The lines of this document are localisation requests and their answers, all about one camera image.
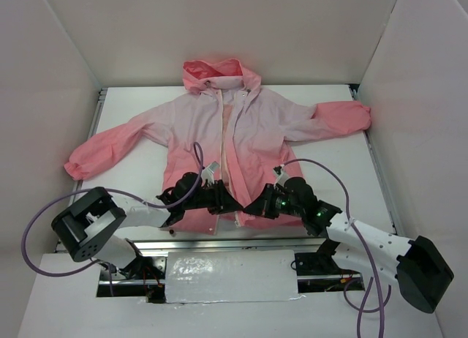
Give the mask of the pink gradient hooded jacket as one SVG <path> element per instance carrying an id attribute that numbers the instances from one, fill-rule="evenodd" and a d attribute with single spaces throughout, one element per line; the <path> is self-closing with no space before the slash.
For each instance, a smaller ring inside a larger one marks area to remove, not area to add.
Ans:
<path id="1" fill-rule="evenodd" d="M 285 165 L 301 174 L 292 143 L 340 138 L 368 129 L 371 114 L 358 101 L 296 104 L 264 88 L 261 78 L 237 59 L 183 65 L 186 93 L 97 133 L 77 147 L 64 168 L 75 180 L 88 180 L 111 169 L 146 138 L 166 146 L 164 188 L 172 187 L 198 164 L 194 143 L 206 163 L 217 162 L 216 177 L 242 205 L 250 204 L 273 169 Z"/>

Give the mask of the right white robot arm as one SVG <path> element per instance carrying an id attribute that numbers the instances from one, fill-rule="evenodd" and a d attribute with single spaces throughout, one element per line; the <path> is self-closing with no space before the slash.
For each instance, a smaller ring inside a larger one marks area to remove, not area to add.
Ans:
<path id="1" fill-rule="evenodd" d="M 325 251 L 318 255 L 324 272 L 334 273 L 339 268 L 367 272 L 395 285 L 421 312 L 434 312 L 454 278 L 430 239 L 409 239 L 348 219 L 340 208 L 319 200 L 301 177 L 292 177 L 278 187 L 266 184 L 245 212 L 269 219 L 282 214 L 300 218 L 308 235 L 325 239 Z"/>

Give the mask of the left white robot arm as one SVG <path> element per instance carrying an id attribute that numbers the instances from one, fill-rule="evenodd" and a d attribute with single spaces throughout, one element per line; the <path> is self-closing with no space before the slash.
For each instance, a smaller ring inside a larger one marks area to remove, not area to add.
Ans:
<path id="1" fill-rule="evenodd" d="M 132 241 L 114 235 L 119 228 L 140 225 L 168 228 L 193 209 L 204 209 L 211 215 L 243 209 L 223 181 L 203 181 L 192 172 L 185 173 L 174 187 L 157 198 L 161 206 L 152 208 L 145 204 L 125 211 L 114 203 L 107 189 L 95 187 L 55 217 L 51 227 L 75 262 L 95 259 L 133 279 L 156 267 Z"/>

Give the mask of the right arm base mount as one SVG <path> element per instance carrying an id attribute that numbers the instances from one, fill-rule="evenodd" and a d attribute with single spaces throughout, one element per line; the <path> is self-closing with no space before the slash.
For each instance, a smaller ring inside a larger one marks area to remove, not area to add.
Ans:
<path id="1" fill-rule="evenodd" d="M 325 241 L 315 252 L 296 252 L 290 268 L 296 273 L 299 293 L 326 293 L 363 290 L 361 275 L 339 268 L 333 261 L 332 250 L 337 246 Z"/>

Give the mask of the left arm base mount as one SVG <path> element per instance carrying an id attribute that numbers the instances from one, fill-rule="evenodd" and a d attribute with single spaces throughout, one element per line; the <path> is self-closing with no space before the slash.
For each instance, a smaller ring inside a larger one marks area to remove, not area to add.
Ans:
<path id="1" fill-rule="evenodd" d="M 103 263 L 97 298 L 141 298 L 152 304 L 166 302 L 166 257 L 139 257 L 126 268 Z"/>

